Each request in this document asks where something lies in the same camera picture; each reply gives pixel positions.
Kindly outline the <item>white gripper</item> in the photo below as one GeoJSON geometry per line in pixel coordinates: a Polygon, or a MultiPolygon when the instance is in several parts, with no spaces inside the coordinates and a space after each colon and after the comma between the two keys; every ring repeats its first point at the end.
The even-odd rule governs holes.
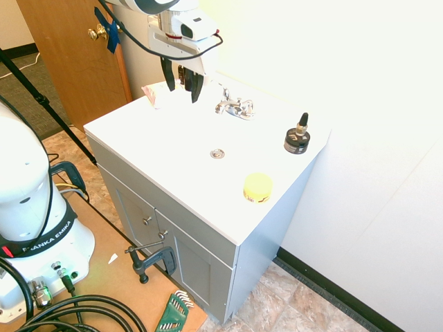
{"type": "MultiPolygon", "coordinates": [[[[148,48],[168,57],[176,57],[174,62],[185,67],[185,90],[191,92],[191,101],[195,103],[204,85],[204,76],[212,75],[217,69],[218,50],[213,48],[205,53],[204,51],[215,46],[219,39],[213,36],[200,41],[192,41],[185,37],[173,39],[159,28],[158,15],[149,15],[147,22],[148,48]]],[[[175,90],[172,61],[162,57],[161,68],[169,90],[175,90]]]]}

